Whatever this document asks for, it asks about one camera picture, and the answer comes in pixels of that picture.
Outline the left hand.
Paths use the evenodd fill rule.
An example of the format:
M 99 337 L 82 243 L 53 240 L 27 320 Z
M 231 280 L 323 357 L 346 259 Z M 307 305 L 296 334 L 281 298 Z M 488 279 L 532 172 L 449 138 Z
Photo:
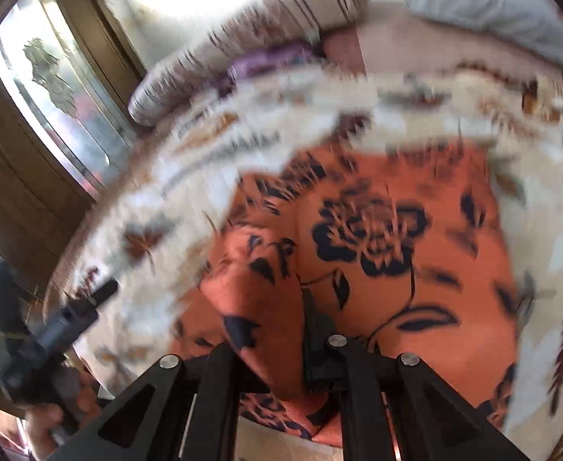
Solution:
M 76 397 L 76 405 L 83 415 L 81 427 L 84 427 L 99 414 L 100 407 L 96 403 L 97 395 L 93 388 L 96 381 L 92 376 L 81 373 L 79 381 L 81 389 Z M 35 405 L 26 410 L 25 433 L 35 460 L 45 460 L 58 448 L 51 432 L 63 423 L 63 418 L 64 413 L 56 404 Z

